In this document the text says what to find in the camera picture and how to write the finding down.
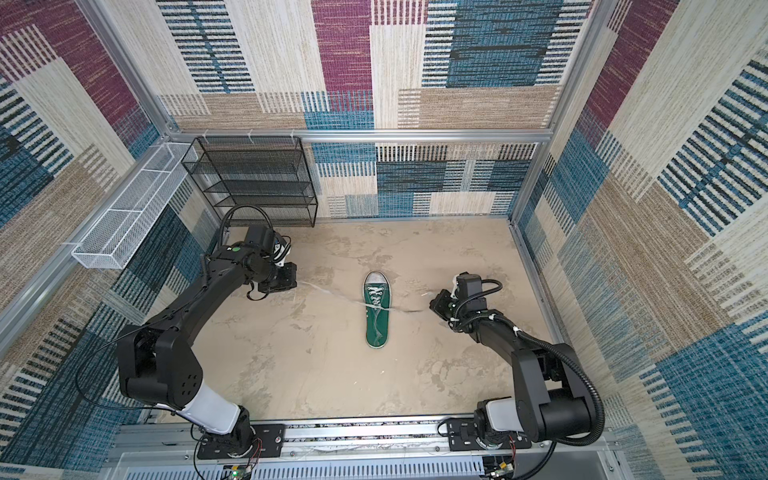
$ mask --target marble-patterned floor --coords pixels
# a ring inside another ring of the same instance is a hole
[[[236,229],[231,241],[244,237]],[[547,326],[502,219],[319,223],[283,228],[298,288],[251,302],[243,287],[197,337],[206,382],[246,406],[252,419],[471,412],[513,394],[511,367],[468,335],[453,333],[429,301],[454,275],[504,283],[488,297],[531,334]],[[362,282],[389,278],[389,341],[365,341]]]

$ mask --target black cable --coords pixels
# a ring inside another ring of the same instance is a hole
[[[245,294],[245,296],[246,296],[246,298],[247,298],[248,300],[252,300],[252,301],[254,301],[254,302],[258,302],[259,300],[264,300],[264,299],[265,299],[265,298],[267,298],[267,297],[269,296],[269,294],[270,294],[269,290],[267,290],[267,292],[266,292],[266,293],[264,293],[264,296],[262,296],[261,298],[251,298],[250,294],[251,294],[251,292],[253,292],[255,289],[256,289],[256,286],[254,286],[254,285],[253,285],[253,282],[250,282],[250,290],[248,291],[248,293],[246,293],[246,294]]]
[[[195,424],[191,424],[191,425],[190,425],[190,437],[192,437],[192,439],[193,439],[194,441],[196,441],[196,442],[199,442],[200,440],[202,440],[202,439],[203,439],[203,437],[200,437],[200,438],[198,438],[198,439],[194,438],[194,435],[192,435],[192,431],[194,430],[194,427],[195,427]]]
[[[192,452],[192,466],[194,467],[194,471],[197,473],[197,476],[200,477],[200,480],[206,480],[205,477],[203,477],[203,474],[200,473],[200,470],[197,469],[197,449],[200,447],[200,440],[197,440],[197,443],[194,444],[194,451]]]
[[[104,410],[152,410],[152,409],[157,409],[157,410],[165,410],[166,412],[176,413],[176,411],[175,411],[175,410],[173,410],[173,409],[167,409],[167,408],[165,408],[165,407],[160,407],[160,406],[142,406],[142,407],[110,407],[110,406],[102,405],[102,404],[100,404],[100,403],[96,402],[95,400],[91,400],[91,399],[89,399],[87,396],[85,396],[85,393],[83,392],[83,389],[82,389],[82,387],[80,387],[80,375],[82,375],[82,373],[83,373],[83,369],[86,367],[86,365],[88,365],[88,364],[91,362],[91,360],[92,360],[93,358],[95,358],[95,357],[96,357],[96,355],[97,355],[97,354],[98,354],[100,351],[102,351],[102,350],[106,349],[107,347],[109,347],[110,345],[112,345],[112,344],[114,344],[114,343],[117,343],[117,342],[119,342],[119,341],[120,341],[120,340],[122,340],[123,338],[125,338],[125,337],[127,337],[127,336],[129,336],[129,335],[132,335],[132,334],[134,334],[134,333],[138,332],[139,330],[143,330],[143,329],[149,328],[149,327],[151,327],[151,326],[157,325],[157,324],[158,324],[158,323],[160,323],[160,322],[163,322],[163,321],[165,321],[165,320],[166,320],[166,319],[168,319],[168,318],[172,318],[174,315],[176,315],[176,313],[177,313],[179,310],[182,310],[182,309],[186,308],[187,306],[189,306],[190,304],[192,304],[192,303],[193,303],[195,300],[197,300],[197,298],[198,298],[198,297],[199,297],[199,296],[200,296],[200,295],[201,295],[203,292],[205,292],[205,291],[206,291],[206,289],[205,289],[205,288],[202,288],[202,289],[200,289],[200,291],[199,291],[199,292],[197,292],[197,293],[195,294],[195,296],[193,296],[193,297],[190,299],[190,301],[186,302],[184,305],[182,305],[182,306],[179,306],[179,307],[178,307],[178,308],[176,308],[175,310],[172,310],[172,311],[171,311],[170,313],[168,313],[167,315],[163,315],[163,317],[162,317],[162,318],[160,318],[160,319],[158,319],[158,320],[156,320],[156,321],[154,321],[154,322],[152,322],[152,323],[145,323],[144,325],[140,326],[140,327],[139,327],[139,328],[137,328],[136,330],[131,330],[130,332],[128,332],[128,333],[126,333],[126,334],[124,334],[124,335],[121,335],[121,336],[119,336],[119,337],[117,337],[117,338],[114,338],[114,339],[110,340],[109,342],[106,342],[104,345],[102,345],[102,346],[100,346],[99,348],[97,348],[96,350],[94,350],[94,352],[93,352],[93,353],[92,353],[90,356],[88,356],[87,358],[83,359],[83,362],[80,364],[80,366],[78,367],[78,369],[77,369],[77,370],[75,371],[75,373],[74,373],[74,388],[75,388],[75,389],[78,391],[78,394],[80,394],[80,397],[81,397],[83,400],[85,400],[86,402],[90,403],[91,405],[93,405],[93,406],[97,406],[97,407],[99,407],[99,408],[101,408],[101,409],[104,409]]]
[[[487,319],[487,318],[488,318],[488,315],[475,315],[475,316],[471,316],[468,319],[464,319],[464,320],[462,320],[460,322],[453,322],[453,323],[455,323],[455,325],[451,326],[451,329],[454,332],[468,333],[466,330],[464,330],[465,327],[471,325],[476,320],[482,320],[482,319]]]
[[[261,208],[257,207],[255,205],[236,205],[235,207],[232,207],[224,214],[224,218],[221,219],[221,224],[219,225],[219,237],[218,237],[218,243],[216,247],[222,247],[224,245],[224,229],[226,229],[229,225],[227,225],[227,222],[230,221],[232,216],[236,211],[238,211],[241,208],[250,207],[254,210],[257,210],[260,214],[264,216],[264,220],[266,220],[266,225],[272,229],[272,220],[270,220],[270,216],[266,214],[266,212]]]
[[[102,404],[100,404],[100,403],[98,403],[98,402],[96,402],[94,400],[89,399],[87,396],[85,396],[85,393],[83,392],[82,387],[80,387],[80,375],[83,373],[83,369],[86,367],[86,365],[88,365],[88,363],[90,363],[90,360],[92,360],[94,357],[96,357],[96,355],[101,350],[104,350],[107,347],[111,346],[113,343],[116,343],[119,340],[121,340],[121,339],[123,339],[123,338],[125,338],[125,337],[127,337],[129,335],[132,335],[132,334],[136,333],[138,330],[142,330],[142,329],[148,328],[150,326],[155,325],[156,323],[162,322],[163,320],[165,320],[165,317],[159,319],[157,322],[146,323],[146,324],[144,324],[143,326],[139,327],[136,330],[131,330],[130,332],[128,332],[128,333],[126,333],[124,335],[121,335],[121,336],[119,336],[116,339],[112,339],[109,342],[107,342],[104,345],[102,345],[101,347],[97,348],[87,359],[84,359],[83,362],[78,367],[77,371],[75,371],[75,373],[74,373],[74,388],[78,391],[78,394],[80,394],[80,397],[83,400],[85,400],[86,402],[90,403],[91,405],[97,406],[97,407],[105,409],[105,410],[152,410],[152,409],[157,409],[157,410],[165,410],[167,412],[174,412],[174,410],[172,410],[172,409],[167,409],[167,408],[159,407],[159,406],[110,407],[110,406],[102,405]]]
[[[549,462],[549,459],[552,458],[552,454],[554,453],[554,447],[558,444],[559,440],[552,441],[552,444],[549,446],[549,450],[547,450],[547,454],[544,455],[544,458],[539,461],[538,464],[534,468],[531,468],[526,473],[520,475],[519,477],[513,477],[512,480],[528,480],[530,477],[536,475],[541,471],[542,468],[544,468],[544,465],[547,465],[547,462]]]
[[[516,333],[520,338],[524,339],[525,341],[533,343],[534,345],[547,350],[549,353],[551,353],[557,359],[563,362],[563,364],[566,365],[569,369],[573,370],[576,376],[584,383],[584,386],[587,387],[587,391],[589,392],[589,396],[594,405],[595,427],[592,430],[590,430],[589,434],[585,437],[581,437],[579,439],[573,439],[571,437],[563,437],[562,439],[558,439],[558,442],[564,443],[565,445],[571,445],[574,447],[583,447],[586,445],[590,445],[591,443],[595,443],[600,438],[600,436],[603,435],[603,428],[605,428],[605,410],[603,408],[603,401],[600,398],[598,389],[594,387],[594,383],[592,383],[589,377],[587,377],[587,374],[584,373],[584,370],[581,369],[578,363],[573,361],[569,356],[565,355],[560,350],[554,348],[549,342],[545,342],[544,340],[539,340],[533,336],[528,335],[526,332],[523,332],[522,330],[517,330]]]
[[[496,286],[491,288],[490,290],[483,290],[482,292],[475,293],[474,295],[470,295],[461,302],[457,303],[456,306],[453,308],[453,318],[458,319],[458,316],[461,314],[461,310],[467,303],[476,300],[478,298],[482,298],[486,295],[490,295],[491,293],[496,293],[499,290],[501,290],[504,286],[501,282],[498,280],[493,280],[492,278],[487,278],[485,280],[482,280],[482,283],[494,283]]]

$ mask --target white mesh basket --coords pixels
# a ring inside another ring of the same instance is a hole
[[[125,268],[187,175],[181,159],[185,154],[190,157],[186,161],[197,159],[189,146],[166,143],[158,148],[72,256],[85,268]]]

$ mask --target sneaker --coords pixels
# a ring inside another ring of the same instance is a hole
[[[362,297],[366,302],[366,341],[380,349],[389,336],[389,282],[383,273],[372,271],[362,285]]]

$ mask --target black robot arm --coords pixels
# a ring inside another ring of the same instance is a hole
[[[202,274],[166,309],[118,338],[120,391],[147,405],[170,407],[199,425],[217,450],[237,456],[252,448],[249,413],[224,400],[203,379],[192,345],[221,303],[242,285],[260,292],[296,287],[296,265],[284,263],[290,245],[270,227],[248,229],[246,239],[201,258]]]
[[[483,283],[497,286],[483,291]],[[604,428],[602,401],[574,350],[566,343],[551,345],[536,339],[503,313],[488,310],[485,295],[499,291],[500,282],[462,273],[456,276],[454,285],[453,292],[443,290],[429,307],[451,329],[469,334],[511,365],[515,384],[513,413],[526,436],[533,442],[556,440],[569,445],[588,445],[599,439]],[[562,387],[550,390],[546,380],[561,382]],[[475,423],[481,424],[478,437],[486,445],[505,434],[492,428],[488,415],[483,411],[475,413]],[[584,437],[568,438],[586,432],[589,434]]]

